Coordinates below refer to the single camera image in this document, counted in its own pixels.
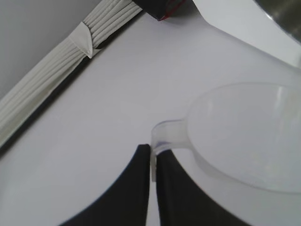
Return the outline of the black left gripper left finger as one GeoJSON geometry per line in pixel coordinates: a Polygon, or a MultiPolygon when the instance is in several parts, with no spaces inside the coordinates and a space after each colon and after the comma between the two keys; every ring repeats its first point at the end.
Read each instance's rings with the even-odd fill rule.
{"type": "Polygon", "coordinates": [[[150,192],[151,148],[138,145],[117,180],[63,226],[145,226],[150,192]]]}

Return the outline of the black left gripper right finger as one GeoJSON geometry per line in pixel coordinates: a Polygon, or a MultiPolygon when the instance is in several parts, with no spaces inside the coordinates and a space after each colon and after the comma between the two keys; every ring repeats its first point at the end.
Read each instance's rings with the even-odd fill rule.
{"type": "Polygon", "coordinates": [[[162,226],[246,226],[206,195],[171,150],[157,155],[156,192],[162,226]]]}

